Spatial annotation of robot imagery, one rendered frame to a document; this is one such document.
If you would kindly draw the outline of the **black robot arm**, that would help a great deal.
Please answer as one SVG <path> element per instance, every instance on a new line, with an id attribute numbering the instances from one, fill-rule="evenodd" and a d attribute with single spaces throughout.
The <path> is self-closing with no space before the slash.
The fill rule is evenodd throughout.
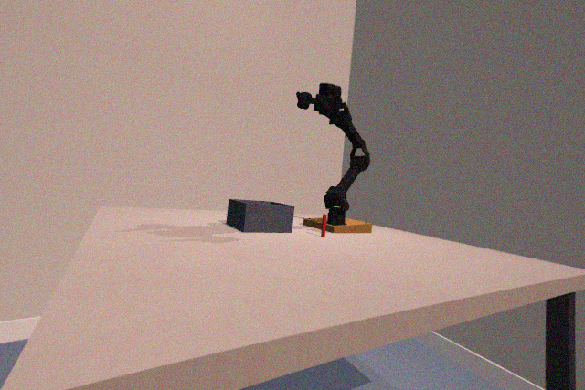
<path id="1" fill-rule="evenodd" d="M 341 88 L 333 84 L 321 83 L 319 85 L 319 95 L 328 97 L 329 95 L 341 97 Z M 350 168 L 339 182 L 337 186 L 330 186 L 324 196 L 325 208 L 329 209 L 327 224 L 333 226 L 347 225 L 345 223 L 346 211 L 349 209 L 349 204 L 346 201 L 346 192 L 355 181 L 359 173 L 365 171 L 370 165 L 369 152 L 366 148 L 366 143 L 352 124 L 352 117 L 346 103 L 342 103 L 337 114 L 325 116 L 330 119 L 329 124 L 334 124 L 336 127 L 343 130 L 349 141 L 352 143 L 352 151 L 350 153 Z M 355 156 L 357 148 L 361 148 L 365 156 Z M 339 207 L 334 207 L 339 206 Z"/>

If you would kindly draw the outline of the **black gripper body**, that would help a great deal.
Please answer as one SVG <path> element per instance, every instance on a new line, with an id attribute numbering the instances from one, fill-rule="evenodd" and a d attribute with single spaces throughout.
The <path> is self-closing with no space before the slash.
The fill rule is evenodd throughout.
<path id="1" fill-rule="evenodd" d="M 339 96 L 336 96 L 335 104 L 334 104 L 332 111 L 325 111 L 324 108 L 322 107 L 322 105 L 317 100 L 317 98 L 312 98 L 312 95 L 310 93 L 308 93 L 304 107 L 299 107 L 298 104 L 299 104 L 299 101 L 297 103 L 297 107 L 300 109 L 305 109 L 305 110 L 307 110 L 309 108 L 310 104 L 313 104 L 314 111 L 319 111 L 319 114 L 324 115 L 324 116 L 330 116 L 332 113 L 337 114 L 339 112 L 341 104 L 342 104 L 342 98 Z"/>

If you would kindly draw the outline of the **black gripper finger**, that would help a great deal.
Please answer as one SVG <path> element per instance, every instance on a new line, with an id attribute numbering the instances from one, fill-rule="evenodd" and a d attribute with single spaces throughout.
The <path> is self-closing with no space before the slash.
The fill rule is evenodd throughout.
<path id="1" fill-rule="evenodd" d="M 303 93 L 297 92 L 296 93 L 297 99 L 299 101 L 299 104 L 298 104 L 299 107 L 304 107 L 308 93 L 309 92 L 303 92 Z"/>
<path id="2" fill-rule="evenodd" d="M 332 111 L 336 96 L 329 95 L 328 97 L 316 94 L 315 96 L 325 111 Z"/>

